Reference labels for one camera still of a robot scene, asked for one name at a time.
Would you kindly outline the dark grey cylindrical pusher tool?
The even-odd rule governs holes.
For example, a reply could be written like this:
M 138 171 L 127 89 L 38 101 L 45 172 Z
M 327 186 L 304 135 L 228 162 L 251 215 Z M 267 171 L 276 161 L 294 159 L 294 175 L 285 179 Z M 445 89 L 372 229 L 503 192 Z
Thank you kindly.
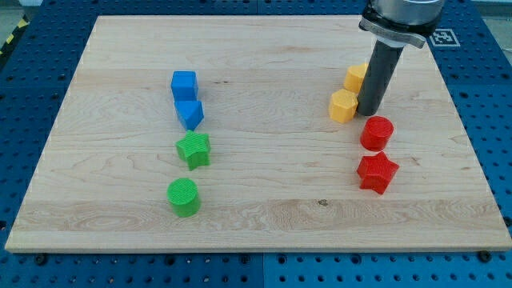
M 376 41 L 358 93 L 357 112 L 360 115 L 377 113 L 402 51 L 403 46 L 393 47 Z

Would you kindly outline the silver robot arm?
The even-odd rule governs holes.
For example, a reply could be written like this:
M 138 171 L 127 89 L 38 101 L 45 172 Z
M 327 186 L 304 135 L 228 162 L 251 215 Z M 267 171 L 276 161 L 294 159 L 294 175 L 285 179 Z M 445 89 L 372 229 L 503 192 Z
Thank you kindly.
M 359 28 L 376 36 L 358 92 L 360 115 L 376 114 L 405 46 L 423 48 L 436 29 L 443 0 L 369 0 Z

